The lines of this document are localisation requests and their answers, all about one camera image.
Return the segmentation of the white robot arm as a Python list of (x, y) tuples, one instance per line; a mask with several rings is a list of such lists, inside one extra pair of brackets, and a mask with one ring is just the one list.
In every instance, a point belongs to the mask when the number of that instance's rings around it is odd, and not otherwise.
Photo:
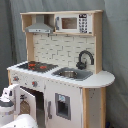
[(3, 89), (0, 97), (0, 128), (38, 128), (36, 121), (29, 114), (20, 113), (20, 87), (12, 84)]

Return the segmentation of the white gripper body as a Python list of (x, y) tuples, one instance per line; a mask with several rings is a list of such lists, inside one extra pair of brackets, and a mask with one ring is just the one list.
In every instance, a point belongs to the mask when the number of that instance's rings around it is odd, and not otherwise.
[(20, 88), (18, 84), (12, 84), (3, 89), (0, 97), (0, 106), (17, 108), (20, 104)]

